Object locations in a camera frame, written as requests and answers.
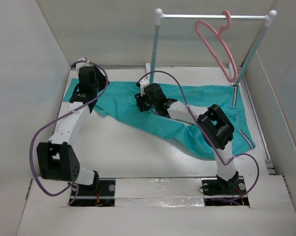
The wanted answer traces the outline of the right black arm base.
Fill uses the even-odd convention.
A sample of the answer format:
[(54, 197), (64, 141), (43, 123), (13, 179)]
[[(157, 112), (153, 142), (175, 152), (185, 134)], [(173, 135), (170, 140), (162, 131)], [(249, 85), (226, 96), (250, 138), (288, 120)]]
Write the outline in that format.
[(247, 195), (240, 197), (246, 193), (246, 186), (243, 178), (237, 180), (230, 189), (222, 190), (216, 178), (202, 179), (202, 186), (199, 192), (204, 195), (204, 205), (206, 207), (213, 206), (250, 206)]

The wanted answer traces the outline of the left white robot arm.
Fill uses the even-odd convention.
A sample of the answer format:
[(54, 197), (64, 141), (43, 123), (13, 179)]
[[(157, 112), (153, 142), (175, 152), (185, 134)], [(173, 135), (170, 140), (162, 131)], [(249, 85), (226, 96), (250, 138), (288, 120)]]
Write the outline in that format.
[(89, 195), (95, 195), (100, 190), (98, 172), (80, 165), (73, 143), (92, 113), (97, 96), (109, 83), (98, 67), (87, 64), (78, 68), (78, 80), (69, 99), (70, 115), (62, 119), (47, 142), (38, 144), (36, 152), (41, 178), (74, 182), (83, 185)]

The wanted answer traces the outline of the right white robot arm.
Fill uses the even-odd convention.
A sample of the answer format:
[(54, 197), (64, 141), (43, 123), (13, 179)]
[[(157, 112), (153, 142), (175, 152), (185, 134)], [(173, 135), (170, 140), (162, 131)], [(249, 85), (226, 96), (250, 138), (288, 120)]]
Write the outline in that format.
[(200, 128), (206, 143), (215, 152), (219, 191), (228, 194), (234, 190), (239, 179), (232, 152), (235, 129), (224, 111), (216, 104), (204, 108), (167, 98), (160, 85), (151, 84), (146, 79), (137, 82), (136, 86), (140, 92), (135, 95), (135, 100), (141, 112), (153, 109), (161, 117), (195, 124)]

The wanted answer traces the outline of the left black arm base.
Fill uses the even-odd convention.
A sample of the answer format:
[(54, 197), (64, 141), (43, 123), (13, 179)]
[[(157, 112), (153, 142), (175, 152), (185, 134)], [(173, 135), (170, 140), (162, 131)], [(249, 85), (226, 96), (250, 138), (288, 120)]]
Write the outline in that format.
[(114, 207), (116, 179), (101, 178), (99, 187), (78, 185), (71, 188), (69, 205), (72, 207)]

